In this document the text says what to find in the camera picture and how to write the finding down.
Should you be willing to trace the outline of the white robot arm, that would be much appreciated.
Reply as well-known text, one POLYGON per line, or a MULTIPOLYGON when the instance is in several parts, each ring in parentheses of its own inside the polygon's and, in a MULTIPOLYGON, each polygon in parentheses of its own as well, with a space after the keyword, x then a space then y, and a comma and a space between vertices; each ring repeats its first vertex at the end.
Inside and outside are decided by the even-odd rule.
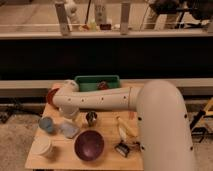
POLYGON ((168 81, 81 92, 74 81, 67 80, 52 102, 70 117, 80 109, 134 111, 144 171, 196 171, 185 102, 179 89, 168 81))

